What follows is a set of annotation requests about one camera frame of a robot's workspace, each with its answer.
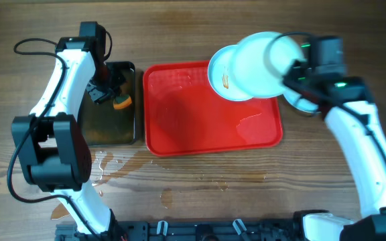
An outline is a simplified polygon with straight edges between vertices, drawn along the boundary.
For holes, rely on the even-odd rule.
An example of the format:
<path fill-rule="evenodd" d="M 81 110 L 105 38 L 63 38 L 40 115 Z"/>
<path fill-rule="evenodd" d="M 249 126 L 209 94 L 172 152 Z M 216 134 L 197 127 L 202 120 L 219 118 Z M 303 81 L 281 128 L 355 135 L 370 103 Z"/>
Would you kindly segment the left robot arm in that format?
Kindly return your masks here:
<path fill-rule="evenodd" d="M 96 104 L 111 101 L 115 110 L 133 104 L 121 90 L 125 78 L 119 65 L 106 63 L 111 49 L 108 32 L 61 38 L 49 54 L 56 64 L 43 96 L 27 116 L 17 116 L 11 124 L 11 196 L 27 204 L 60 200 L 82 240 L 126 239 L 92 186 L 91 154 L 77 122 L 85 94 Z"/>

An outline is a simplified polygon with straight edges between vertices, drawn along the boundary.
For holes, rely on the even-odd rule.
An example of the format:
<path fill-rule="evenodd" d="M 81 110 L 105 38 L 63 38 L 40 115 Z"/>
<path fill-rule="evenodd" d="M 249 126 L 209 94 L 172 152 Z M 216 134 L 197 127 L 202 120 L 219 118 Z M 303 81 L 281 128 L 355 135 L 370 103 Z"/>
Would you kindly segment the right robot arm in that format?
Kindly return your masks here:
<path fill-rule="evenodd" d="M 386 240 L 386 138 L 363 79 L 338 72 L 315 74 L 294 61 L 283 85 L 314 104 L 338 141 L 355 181 L 362 218 L 328 212 L 302 216 L 305 240 Z"/>

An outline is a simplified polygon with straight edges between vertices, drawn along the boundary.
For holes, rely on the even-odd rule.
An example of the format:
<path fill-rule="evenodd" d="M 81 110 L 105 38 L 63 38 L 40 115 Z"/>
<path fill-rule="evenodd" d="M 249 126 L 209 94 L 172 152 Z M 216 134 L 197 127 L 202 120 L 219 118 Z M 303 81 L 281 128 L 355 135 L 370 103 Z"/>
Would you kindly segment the green orange sponge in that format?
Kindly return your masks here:
<path fill-rule="evenodd" d="M 116 96 L 113 99 L 113 108 L 115 110 L 122 110 L 129 107 L 133 103 L 131 97 L 128 94 Z"/>

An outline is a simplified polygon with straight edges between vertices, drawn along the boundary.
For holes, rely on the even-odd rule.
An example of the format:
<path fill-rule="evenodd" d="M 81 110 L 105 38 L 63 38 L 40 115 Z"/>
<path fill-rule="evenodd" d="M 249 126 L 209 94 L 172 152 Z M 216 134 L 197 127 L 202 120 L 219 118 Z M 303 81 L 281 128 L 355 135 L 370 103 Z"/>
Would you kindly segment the white plate with long stain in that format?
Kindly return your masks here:
<path fill-rule="evenodd" d="M 318 105 L 314 104 L 313 102 L 310 102 L 309 100 L 306 100 L 305 98 L 301 97 L 301 94 L 291 90 L 287 89 L 283 93 L 283 97 L 285 100 L 292 105 L 297 110 L 300 110 L 302 112 L 306 113 L 313 113 L 318 110 Z"/>

